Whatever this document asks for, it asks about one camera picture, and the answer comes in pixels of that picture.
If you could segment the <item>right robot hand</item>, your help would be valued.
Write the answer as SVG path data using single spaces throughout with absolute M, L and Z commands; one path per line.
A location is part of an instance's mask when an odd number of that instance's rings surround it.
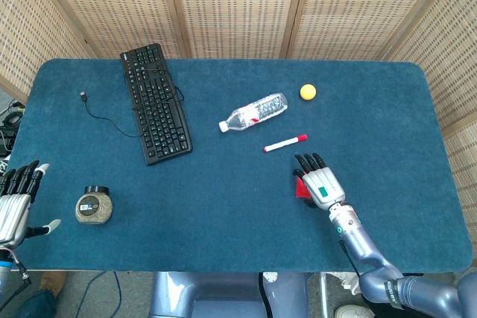
M 328 210 L 345 201 L 341 184 L 319 154 L 295 154 L 294 157 L 300 168 L 294 169 L 293 175 L 302 180 L 314 206 Z

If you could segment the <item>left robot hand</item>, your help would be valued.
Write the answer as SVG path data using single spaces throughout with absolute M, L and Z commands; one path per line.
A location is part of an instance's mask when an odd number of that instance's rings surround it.
M 30 227 L 31 206 L 49 164 L 35 160 L 18 169 L 10 169 L 1 177 L 1 248 L 14 250 L 25 239 L 51 234 L 61 219 Z

